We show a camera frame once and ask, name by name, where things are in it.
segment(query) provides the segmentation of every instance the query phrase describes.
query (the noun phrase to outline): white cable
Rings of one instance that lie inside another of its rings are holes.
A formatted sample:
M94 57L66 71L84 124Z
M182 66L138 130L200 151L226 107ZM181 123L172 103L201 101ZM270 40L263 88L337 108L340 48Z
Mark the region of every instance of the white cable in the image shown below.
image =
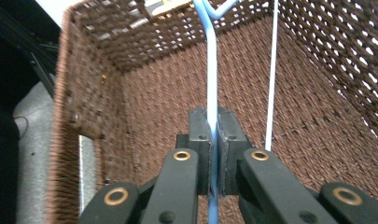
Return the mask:
M271 151L273 138L273 98L275 95L276 43L278 28L278 0L273 0L273 42L271 46L270 88L268 93L267 130L265 134L265 149Z

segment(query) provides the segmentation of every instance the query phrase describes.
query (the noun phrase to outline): woven surface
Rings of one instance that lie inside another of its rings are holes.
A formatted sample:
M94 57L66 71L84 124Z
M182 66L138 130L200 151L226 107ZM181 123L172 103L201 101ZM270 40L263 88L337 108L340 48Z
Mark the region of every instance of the woven surface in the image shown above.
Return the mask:
M331 36L335 31L311 17L308 10L326 18L328 12L321 5L329 4L322 1L315 8L311 3L307 6L300 1L300 4L303 5L298 10L291 2L282 2L273 150L309 188L319 189L325 182L342 181L378 199L378 139L371 133L373 129L378 135L375 115L378 101L375 98L371 103L359 101L362 96L357 94L366 92L362 80L367 80L368 73L377 76L377 81L368 80L368 85L373 87L371 94L375 94L373 91L378 94L378 49L371 49L374 55L377 53L376 57L364 55L364 47L347 40L342 42L349 48L357 48L356 52L363 53L361 57L372 64L359 73L355 65L360 57L338 49L338 41L317 44L318 35ZM338 6L344 4L347 2L340 1ZM217 40L219 104L232 110L252 142L262 147L271 54L272 18L268 16L271 10L264 2L254 1L244 1L235 8L224 21L215 22L219 32L229 28ZM140 13L122 13L136 10ZM315 26L310 27L304 21L300 25L294 21L293 12L327 30L319 28L320 33L315 33L313 39ZM149 22L130 28L130 24L143 17ZM369 19L378 27L377 15L370 15ZM230 29L237 20L244 22ZM328 20L332 23L338 19ZM362 30L372 29L368 21L354 24ZM134 6L128 1L90 1L70 8L64 27L46 204L50 223L77 221L78 134L94 140L98 189L121 180L140 185L159 172L164 156L175 146L175 135L188 131L188 111L205 105L206 45L193 45L203 40L203 32L190 6L150 18L140 3ZM176 32L174 27L185 30ZM378 40L378 35L371 37ZM327 43L333 46L328 57L324 51ZM331 54L334 50L338 56ZM345 68L354 79L336 65L340 66L339 62L346 58L351 65ZM200 202L199 220L204 223L206 201L201 198ZM236 198L220 199L220 221L242 222Z

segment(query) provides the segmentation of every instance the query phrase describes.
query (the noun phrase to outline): light blue tube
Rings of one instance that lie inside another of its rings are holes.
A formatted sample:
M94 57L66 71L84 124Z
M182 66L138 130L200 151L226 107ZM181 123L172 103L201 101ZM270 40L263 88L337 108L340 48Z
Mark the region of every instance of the light blue tube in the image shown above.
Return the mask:
M238 0L228 0L214 10L207 0L193 0L200 17L207 41L207 121L211 129L214 152L212 157L211 189L208 193L208 222L218 224L218 189L217 189L217 42L210 18L220 19Z

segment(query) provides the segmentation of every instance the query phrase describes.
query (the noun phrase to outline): black wire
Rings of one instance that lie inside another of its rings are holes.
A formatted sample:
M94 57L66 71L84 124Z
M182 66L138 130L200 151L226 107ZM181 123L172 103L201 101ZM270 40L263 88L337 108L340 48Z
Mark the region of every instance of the black wire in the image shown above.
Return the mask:
M26 133L28 132L28 129L29 129L29 120L26 117L16 117L16 118L14 118L14 120L16 120L16 119L25 119L25 122L26 122L25 130L23 130L23 133L20 136L20 140L21 140L26 135Z

